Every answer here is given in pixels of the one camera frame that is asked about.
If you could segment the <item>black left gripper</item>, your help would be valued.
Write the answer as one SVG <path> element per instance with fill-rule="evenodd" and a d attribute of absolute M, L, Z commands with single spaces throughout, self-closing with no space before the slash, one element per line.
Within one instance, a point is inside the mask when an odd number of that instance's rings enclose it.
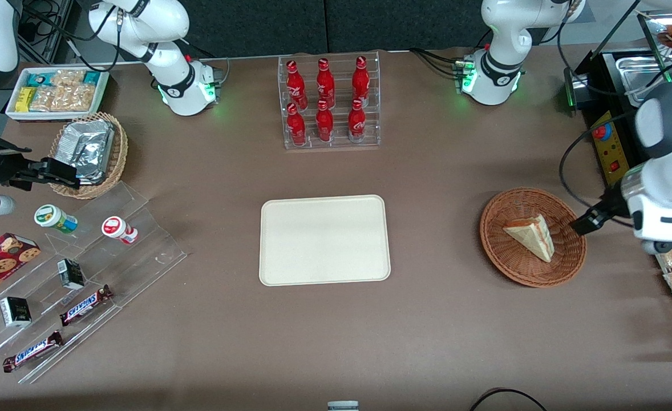
<path fill-rule="evenodd" d="M 600 197 L 600 202 L 597 203 L 597 208 L 588 208 L 583 215 L 570 223 L 570 227 L 578 236 L 586 236 L 599 231 L 605 222 L 618 217 L 631 219 L 631 212 L 621 190 L 621 182 L 615 182 L 607 187 Z"/>

